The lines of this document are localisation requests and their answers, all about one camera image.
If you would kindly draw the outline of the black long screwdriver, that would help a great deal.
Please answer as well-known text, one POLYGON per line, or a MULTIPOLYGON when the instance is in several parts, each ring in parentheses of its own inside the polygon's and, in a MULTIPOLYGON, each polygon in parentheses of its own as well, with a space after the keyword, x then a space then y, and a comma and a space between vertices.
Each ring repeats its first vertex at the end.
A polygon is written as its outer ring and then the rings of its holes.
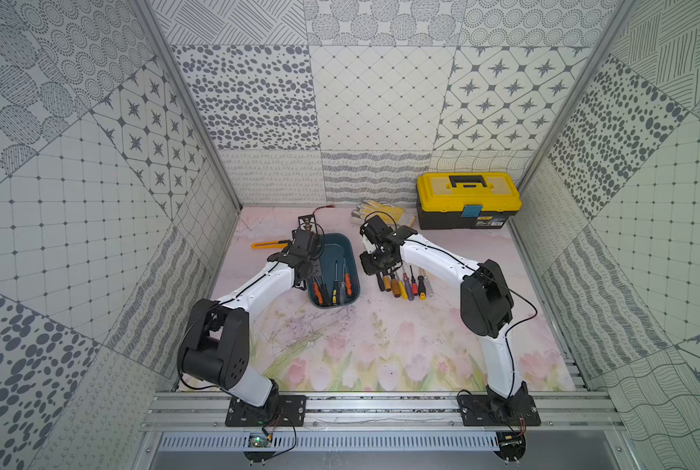
POLYGON ((386 291, 385 283, 383 281, 383 277, 381 276, 381 274, 376 273, 375 278, 377 278, 377 286, 379 286, 379 291, 385 292, 386 291))

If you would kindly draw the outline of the teal plastic storage tray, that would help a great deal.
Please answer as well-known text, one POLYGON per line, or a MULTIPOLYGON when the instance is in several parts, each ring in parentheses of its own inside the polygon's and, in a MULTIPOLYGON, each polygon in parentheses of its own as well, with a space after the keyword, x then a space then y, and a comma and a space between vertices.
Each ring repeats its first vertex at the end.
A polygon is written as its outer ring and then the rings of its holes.
POLYGON ((354 254, 352 244, 348 237, 340 233, 330 233, 324 237, 324 250, 322 256, 314 264, 314 277, 311 279, 309 298, 315 307, 320 309, 333 309, 345 307, 356 302, 361 294, 361 286, 358 275, 358 260, 354 254), (334 263, 339 266, 339 305, 332 305, 332 282, 334 282, 334 263), (347 262, 347 268, 352 281, 353 295, 348 298, 343 285, 343 260, 347 262), (324 305, 316 304, 313 292, 313 282, 317 281, 324 296, 324 305))

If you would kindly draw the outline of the wooden orange handle screwdriver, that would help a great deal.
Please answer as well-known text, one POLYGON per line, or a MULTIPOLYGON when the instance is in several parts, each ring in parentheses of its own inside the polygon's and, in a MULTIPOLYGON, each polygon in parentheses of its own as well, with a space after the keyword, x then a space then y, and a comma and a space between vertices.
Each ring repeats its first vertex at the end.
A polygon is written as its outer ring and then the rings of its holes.
POLYGON ((390 274, 390 282, 391 282, 391 291, 393 293, 393 296, 395 298, 400 298, 401 297, 400 287, 399 287, 398 281, 393 273, 390 274))

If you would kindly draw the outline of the yellow handle screwdriver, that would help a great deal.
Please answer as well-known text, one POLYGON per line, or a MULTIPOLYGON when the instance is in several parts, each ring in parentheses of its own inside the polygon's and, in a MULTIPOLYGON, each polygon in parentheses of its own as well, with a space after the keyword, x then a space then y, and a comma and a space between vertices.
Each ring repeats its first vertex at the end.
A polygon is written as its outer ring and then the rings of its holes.
POLYGON ((398 281, 399 290, 400 290, 402 298, 405 300, 408 300, 409 295, 408 295, 408 290, 407 290, 406 284, 404 283, 404 280, 402 278, 399 278, 399 279, 397 279, 397 281, 398 281))

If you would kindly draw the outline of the clear blue red screwdriver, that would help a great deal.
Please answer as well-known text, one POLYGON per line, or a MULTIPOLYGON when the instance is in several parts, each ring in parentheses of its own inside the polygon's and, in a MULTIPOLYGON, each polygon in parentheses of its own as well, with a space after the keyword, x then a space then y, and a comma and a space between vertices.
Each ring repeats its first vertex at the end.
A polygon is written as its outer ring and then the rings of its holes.
POLYGON ((413 295, 410 279, 404 271, 403 271, 403 285, 404 285, 404 290, 405 290, 405 294, 407 296, 407 299, 411 302, 414 301, 414 295, 413 295))

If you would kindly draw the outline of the red black screwdriver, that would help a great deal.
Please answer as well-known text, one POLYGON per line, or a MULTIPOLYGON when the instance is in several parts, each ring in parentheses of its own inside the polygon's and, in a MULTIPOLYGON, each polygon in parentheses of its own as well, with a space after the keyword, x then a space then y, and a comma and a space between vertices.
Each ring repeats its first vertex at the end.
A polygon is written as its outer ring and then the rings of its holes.
POLYGON ((410 270, 410 280, 411 280, 411 290, 412 290, 412 294, 413 294, 413 297, 418 297, 418 295, 419 295, 419 288, 418 288, 416 276, 415 276, 415 274, 414 274, 414 271, 413 271, 412 266, 409 266, 409 270, 410 270))

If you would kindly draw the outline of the grey handle screwdriver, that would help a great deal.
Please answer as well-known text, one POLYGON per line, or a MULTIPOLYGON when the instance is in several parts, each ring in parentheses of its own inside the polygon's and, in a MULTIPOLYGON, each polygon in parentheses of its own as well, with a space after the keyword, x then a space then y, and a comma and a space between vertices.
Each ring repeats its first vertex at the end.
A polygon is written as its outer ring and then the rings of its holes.
POLYGON ((426 287, 426 297, 431 298, 434 296, 432 289, 432 282, 428 276, 424 276, 424 287, 426 287))

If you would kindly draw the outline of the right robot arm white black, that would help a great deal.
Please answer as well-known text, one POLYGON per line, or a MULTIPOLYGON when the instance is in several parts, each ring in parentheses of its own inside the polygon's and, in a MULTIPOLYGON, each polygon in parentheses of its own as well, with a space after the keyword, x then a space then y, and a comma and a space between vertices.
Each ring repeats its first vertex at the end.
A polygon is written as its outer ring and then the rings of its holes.
POLYGON ((387 225, 379 215, 362 223, 360 236, 365 247, 360 255, 365 274, 375 276, 408 264, 457 287, 461 321, 481 337, 491 401, 515 407, 528 398, 528 384, 518 372, 509 343, 509 334, 516 326, 513 307, 517 293, 509 288, 497 262, 458 256, 411 227, 387 225))

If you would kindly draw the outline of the large orange black screwdriver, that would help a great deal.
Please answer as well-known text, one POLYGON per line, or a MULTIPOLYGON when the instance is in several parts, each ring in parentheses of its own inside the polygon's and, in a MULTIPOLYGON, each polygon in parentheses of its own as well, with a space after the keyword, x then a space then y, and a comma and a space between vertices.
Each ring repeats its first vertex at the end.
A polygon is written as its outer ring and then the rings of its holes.
POLYGON ((316 298, 316 304, 322 307, 324 305, 324 296, 317 281, 313 282, 313 292, 316 298))

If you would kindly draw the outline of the black yellow screwdriver in tray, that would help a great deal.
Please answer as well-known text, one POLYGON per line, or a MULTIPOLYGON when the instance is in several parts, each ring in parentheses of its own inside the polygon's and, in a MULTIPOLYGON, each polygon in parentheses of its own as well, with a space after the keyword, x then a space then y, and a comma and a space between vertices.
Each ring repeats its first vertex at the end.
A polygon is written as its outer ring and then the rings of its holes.
POLYGON ((334 282, 332 282, 332 305, 333 306, 338 306, 339 305, 339 272, 338 272, 338 261, 336 260, 334 263, 334 282))

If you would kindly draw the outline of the orange utility knife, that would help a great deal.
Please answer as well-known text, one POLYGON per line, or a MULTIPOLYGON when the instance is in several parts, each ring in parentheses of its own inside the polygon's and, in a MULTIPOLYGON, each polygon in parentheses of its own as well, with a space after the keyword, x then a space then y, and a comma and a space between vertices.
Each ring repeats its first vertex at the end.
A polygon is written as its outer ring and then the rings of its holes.
POLYGON ((275 240, 267 242, 253 243, 250 248, 253 250, 283 250, 290 245, 290 240, 275 240))

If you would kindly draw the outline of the yellow black toolbox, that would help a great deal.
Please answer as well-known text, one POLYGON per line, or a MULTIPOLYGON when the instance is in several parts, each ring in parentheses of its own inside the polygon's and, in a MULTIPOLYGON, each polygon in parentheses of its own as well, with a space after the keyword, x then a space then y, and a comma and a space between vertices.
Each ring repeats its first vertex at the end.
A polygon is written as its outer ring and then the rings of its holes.
POLYGON ((522 209, 505 172, 428 172, 417 179, 421 229, 499 229, 522 209))

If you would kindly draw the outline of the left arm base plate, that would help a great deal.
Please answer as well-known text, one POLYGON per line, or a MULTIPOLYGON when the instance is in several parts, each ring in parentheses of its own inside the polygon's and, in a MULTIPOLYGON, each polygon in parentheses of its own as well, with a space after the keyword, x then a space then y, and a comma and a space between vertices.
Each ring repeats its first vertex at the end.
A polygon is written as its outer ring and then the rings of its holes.
POLYGON ((266 427, 277 424, 302 427, 308 398, 305 395, 271 394, 263 407, 232 399, 228 406, 227 427, 266 427))

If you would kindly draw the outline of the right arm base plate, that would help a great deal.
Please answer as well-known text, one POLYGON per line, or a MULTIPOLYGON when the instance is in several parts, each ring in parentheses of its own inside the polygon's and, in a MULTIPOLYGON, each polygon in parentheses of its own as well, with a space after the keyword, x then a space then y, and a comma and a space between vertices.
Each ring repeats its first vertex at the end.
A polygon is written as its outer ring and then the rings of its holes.
POLYGON ((510 399, 500 396, 459 394, 456 397, 464 426, 537 427, 542 421, 532 396, 518 394, 510 399))

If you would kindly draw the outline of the aluminium rail frame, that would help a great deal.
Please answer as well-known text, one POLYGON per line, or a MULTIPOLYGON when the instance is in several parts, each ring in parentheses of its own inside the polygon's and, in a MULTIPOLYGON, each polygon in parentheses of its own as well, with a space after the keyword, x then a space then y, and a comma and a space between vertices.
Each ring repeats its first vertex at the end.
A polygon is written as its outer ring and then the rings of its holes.
MULTIPOLYGON (((622 428, 622 417, 605 392, 533 392, 541 419, 538 431, 607 431, 622 428)), ((454 392, 308 393, 301 431, 440 430, 463 426, 454 392)), ((140 429, 209 431, 223 428, 230 397, 222 393, 159 393, 140 429)))

